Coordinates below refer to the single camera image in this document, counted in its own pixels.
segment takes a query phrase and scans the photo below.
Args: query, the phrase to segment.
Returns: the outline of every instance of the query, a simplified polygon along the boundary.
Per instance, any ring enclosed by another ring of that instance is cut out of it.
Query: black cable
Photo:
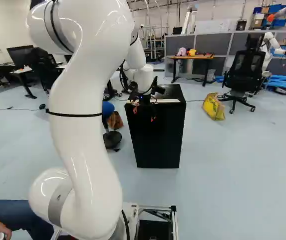
[[[217,95],[217,97],[218,97],[218,98],[222,98],[222,97],[223,97],[223,95],[225,95],[225,94],[229,94],[231,91],[232,91],[232,90],[230,90],[230,91],[228,91],[228,92],[226,92],[226,93],[223,93],[222,95]]]
[[[126,228],[126,240],[130,240],[128,221],[127,221],[126,215],[123,210],[122,210],[122,215],[124,218],[124,223],[125,223],[125,228]]]
[[[127,101],[127,99],[118,99],[117,97],[112,97],[112,99],[116,99],[116,100],[118,100],[118,101]]]
[[[124,86],[124,83],[122,82],[122,77],[121,76],[122,76],[122,71],[124,69],[124,67],[123,67],[124,63],[125,63],[125,60],[122,62],[121,66],[120,66],[120,69],[119,69],[119,81],[121,82],[123,89],[125,89],[125,86]]]
[[[189,101],[186,101],[186,102],[200,102],[200,101],[205,101],[204,99],[202,99],[202,100],[189,100]]]
[[[2,110],[12,110],[12,111],[38,111],[38,110],[40,110],[40,109],[16,109],[16,108],[13,108],[13,107],[8,107],[8,108],[2,108],[2,109],[0,109],[0,111],[2,111]]]

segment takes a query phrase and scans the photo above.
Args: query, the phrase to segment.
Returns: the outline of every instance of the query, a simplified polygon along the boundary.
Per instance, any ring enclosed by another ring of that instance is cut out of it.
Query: table leg
[[[206,85],[207,82],[207,74],[208,74],[208,68],[209,68],[209,60],[205,60],[206,64],[205,64],[205,77],[204,77],[204,81],[203,81],[203,87]]]
[[[18,79],[20,81],[20,83],[23,85],[23,87],[25,88],[27,94],[25,95],[25,97],[29,98],[29,99],[36,99],[37,97],[35,97],[31,90],[28,88],[28,85],[26,83],[26,76],[21,76],[21,74],[18,74]]]
[[[176,62],[177,62],[177,59],[174,59],[173,80],[171,81],[171,84],[173,84],[177,80],[177,78],[176,78]]]

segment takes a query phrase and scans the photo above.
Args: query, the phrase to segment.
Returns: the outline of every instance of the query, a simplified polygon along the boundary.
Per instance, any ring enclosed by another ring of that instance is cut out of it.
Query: blue storage bin
[[[282,9],[282,5],[281,4],[276,4],[276,5],[271,5],[269,7],[269,13],[277,13],[280,9]]]
[[[262,7],[257,6],[257,7],[254,8],[253,14],[260,14],[261,12],[262,12]]]
[[[275,19],[272,23],[274,27],[284,27],[286,24],[286,19]]]
[[[267,20],[266,19],[263,19],[262,21],[262,27],[265,27],[267,25]]]

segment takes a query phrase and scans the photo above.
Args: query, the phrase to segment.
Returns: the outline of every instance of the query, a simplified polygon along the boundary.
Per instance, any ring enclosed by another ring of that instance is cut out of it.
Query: white robot
[[[38,47],[73,54],[51,89],[48,111],[65,168],[48,169],[35,180],[30,206],[80,240],[129,239],[121,185],[101,135],[102,93],[123,60],[140,93],[149,94],[153,82],[128,4],[48,0],[30,11],[26,25]]]
[[[272,22],[275,18],[279,18],[282,16],[286,16],[286,8],[278,11],[276,14],[271,14],[268,16],[267,21]],[[269,44],[275,49],[275,54],[278,55],[286,55],[286,50],[282,49],[279,45],[278,41],[274,37],[271,32],[265,33],[264,41],[260,47],[260,50],[266,53],[264,64],[263,64],[263,71],[266,70],[268,64],[272,60],[273,55],[269,53]]]

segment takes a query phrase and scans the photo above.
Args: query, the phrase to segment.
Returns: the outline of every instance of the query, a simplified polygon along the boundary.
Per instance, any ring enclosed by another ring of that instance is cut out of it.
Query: yellow bag
[[[225,106],[217,99],[217,92],[209,93],[203,103],[203,109],[212,120],[225,120]]]

